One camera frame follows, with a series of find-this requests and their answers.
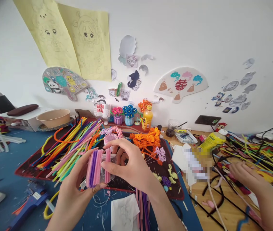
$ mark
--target bundle of pipe cleaners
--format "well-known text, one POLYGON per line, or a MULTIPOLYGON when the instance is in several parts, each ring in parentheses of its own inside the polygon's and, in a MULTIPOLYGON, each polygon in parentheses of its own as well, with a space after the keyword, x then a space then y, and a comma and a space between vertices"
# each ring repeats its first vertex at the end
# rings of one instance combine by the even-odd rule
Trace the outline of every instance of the bundle of pipe cleaners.
MULTIPOLYGON (((94 188, 96 185, 100 184, 100 172, 101 172, 101 162, 103 158, 104 150, 95 150, 90 157, 88 162, 87 174, 86 174, 86 187, 94 188)), ((111 149, 106 150, 105 161, 111 161, 111 149)), ((110 173, 105 171, 104 182, 108 184, 110 182, 110 173)))
POLYGON ((62 130, 59 129, 54 134, 56 143, 45 153, 44 148, 47 142, 52 138, 50 136, 42 146, 42 156, 32 163, 32 167, 37 167, 40 170, 52 169, 47 175, 56 175, 53 181, 57 180, 55 186, 63 181, 69 175, 75 163, 87 150, 94 148, 103 136, 100 135, 99 128, 102 125, 101 119, 95 122, 86 122, 86 118, 82 117, 76 121, 70 130, 57 139, 56 134, 62 130))

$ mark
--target flower pot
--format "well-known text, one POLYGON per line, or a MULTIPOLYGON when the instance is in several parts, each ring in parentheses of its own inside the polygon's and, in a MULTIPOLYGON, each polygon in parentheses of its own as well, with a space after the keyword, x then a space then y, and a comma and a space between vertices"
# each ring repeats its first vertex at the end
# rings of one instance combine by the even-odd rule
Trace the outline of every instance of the flower pot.
POLYGON ((123 117, 120 116, 114 116, 114 123, 117 125, 121 125, 123 123, 123 117))
POLYGON ((125 124, 126 124, 127 126, 132 126, 132 125, 133 125, 133 122, 134 122, 134 117, 133 117, 133 118, 125 117, 125 124))

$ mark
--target pipe cleaner flower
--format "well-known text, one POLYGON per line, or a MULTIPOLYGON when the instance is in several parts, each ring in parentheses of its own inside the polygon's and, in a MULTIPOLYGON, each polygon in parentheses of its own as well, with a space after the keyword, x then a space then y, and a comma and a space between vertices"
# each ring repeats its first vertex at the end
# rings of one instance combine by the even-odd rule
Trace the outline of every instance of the pipe cleaner flower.
POLYGON ((162 177, 162 182, 163 182, 162 184, 163 186, 167 186, 167 187, 171 186, 171 181, 166 176, 162 177))

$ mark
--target yellow bottle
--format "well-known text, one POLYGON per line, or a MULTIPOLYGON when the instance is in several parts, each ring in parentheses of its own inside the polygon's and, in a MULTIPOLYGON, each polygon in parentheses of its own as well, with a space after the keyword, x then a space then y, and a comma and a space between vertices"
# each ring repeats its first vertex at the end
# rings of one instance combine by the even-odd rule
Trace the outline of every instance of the yellow bottle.
POLYGON ((152 106, 148 105, 147 109, 144 111, 144 114, 143 114, 142 130, 144 132, 149 132, 152 118, 153 118, 152 106))
POLYGON ((198 149, 209 150, 217 145, 221 145, 226 141, 227 131, 220 129, 218 132, 212 132, 208 138, 198 146, 198 149))

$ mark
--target hot glue gun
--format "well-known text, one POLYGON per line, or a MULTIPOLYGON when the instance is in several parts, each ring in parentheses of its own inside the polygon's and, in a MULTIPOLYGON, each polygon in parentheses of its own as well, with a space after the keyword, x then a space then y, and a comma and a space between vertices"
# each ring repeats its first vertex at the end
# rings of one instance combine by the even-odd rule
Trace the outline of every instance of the hot glue gun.
POLYGON ((16 217, 6 231, 18 230, 33 210, 39 205, 44 204, 49 197, 47 190, 37 181, 31 181, 28 184, 26 192, 28 193, 27 201, 13 212, 16 217))

